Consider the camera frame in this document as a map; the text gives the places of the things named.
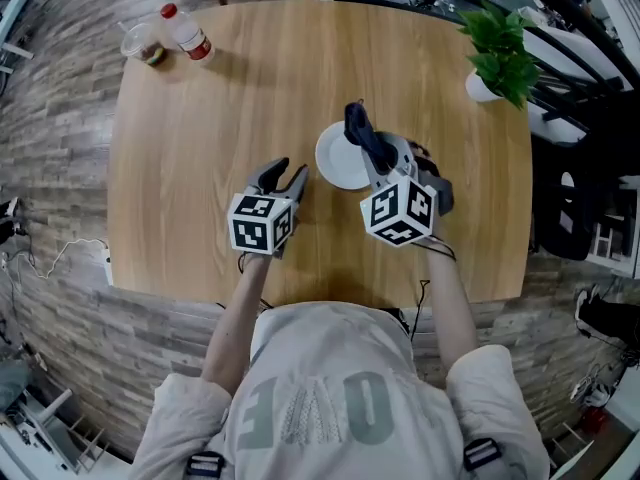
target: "green leaves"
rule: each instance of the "green leaves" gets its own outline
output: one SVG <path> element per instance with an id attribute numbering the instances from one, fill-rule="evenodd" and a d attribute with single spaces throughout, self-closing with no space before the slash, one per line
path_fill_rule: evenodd
<path id="1" fill-rule="evenodd" d="M 484 2 L 481 11 L 460 12 L 465 26 L 460 32 L 471 36 L 478 51 L 469 60 L 485 85 L 523 108 L 530 87 L 538 81 L 538 68 L 524 49 L 524 27 L 535 26 L 517 13 L 505 16 L 495 5 Z"/>

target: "plastic bottle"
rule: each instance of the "plastic bottle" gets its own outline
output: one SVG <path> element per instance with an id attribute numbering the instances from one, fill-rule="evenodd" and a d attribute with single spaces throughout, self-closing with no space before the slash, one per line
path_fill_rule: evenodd
<path id="1" fill-rule="evenodd" d="M 167 4 L 160 14 L 169 29 L 171 37 L 192 60 L 207 64 L 215 53 L 211 41 L 189 13 L 178 11 L 175 4 Z"/>

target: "white plate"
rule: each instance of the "white plate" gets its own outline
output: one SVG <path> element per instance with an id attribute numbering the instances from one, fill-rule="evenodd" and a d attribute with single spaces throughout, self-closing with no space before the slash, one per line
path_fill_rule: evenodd
<path id="1" fill-rule="evenodd" d="M 338 188 L 357 190 L 369 185 L 362 148 L 344 136 L 344 121 L 333 123 L 320 134 L 316 143 L 316 165 L 324 179 Z"/>

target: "wooden table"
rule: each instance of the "wooden table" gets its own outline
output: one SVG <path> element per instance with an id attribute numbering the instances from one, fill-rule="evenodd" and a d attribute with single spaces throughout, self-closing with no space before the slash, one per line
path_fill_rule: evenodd
<path id="1" fill-rule="evenodd" d="M 228 302 L 239 274 L 226 212 L 250 172 L 280 156 L 309 164 L 301 224 L 274 261 L 274 305 L 343 300 L 415 306 L 424 251 L 367 236 L 359 201 L 326 182 L 316 140 L 364 98 L 378 130 L 426 146 L 454 186 L 445 238 L 472 301 L 520 295 L 531 213 L 526 112 L 466 94 L 468 38 L 449 22 L 385 7 L 287 1 L 195 13 L 218 48 L 202 69 L 180 55 L 128 61 L 109 172 L 114 285 Z"/>

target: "wooden floor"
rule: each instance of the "wooden floor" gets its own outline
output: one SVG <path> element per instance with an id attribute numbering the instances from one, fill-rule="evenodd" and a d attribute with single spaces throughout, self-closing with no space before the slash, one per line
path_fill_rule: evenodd
<path id="1" fill-rule="evenodd" d="M 67 241 L 106 238 L 107 160 L 124 64 L 116 22 L 132 25 L 167 1 L 48 0 L 43 9 L 29 4 L 20 22 L 19 33 L 33 29 L 27 47 L 36 57 L 16 63 L 0 98 L 0 195 L 24 198 L 41 273 Z M 189 9 L 215 4 L 174 1 Z M 25 239 L 11 240 L 3 249 L 26 245 Z M 48 280 L 38 279 L 26 262 L 13 261 L 16 312 L 51 378 L 74 391 L 114 449 L 132 457 L 153 389 L 170 371 L 199 372 L 221 309 L 110 288 L 99 261 L 99 243 L 71 245 Z M 576 419 L 569 394 L 591 364 L 617 364 L 615 349 L 579 336 L 573 322 L 576 291 L 593 282 L 606 287 L 610 280 L 603 269 L 538 254 L 529 259 L 520 299 L 474 307 L 482 342 L 511 349 L 525 399 L 545 435 L 563 419 Z M 624 282 L 611 290 L 609 298 L 614 296 L 640 300 L 640 290 Z M 1 273 L 0 299 L 11 319 L 11 285 Z M 415 352 L 421 375 L 442 385 L 428 310 Z"/>

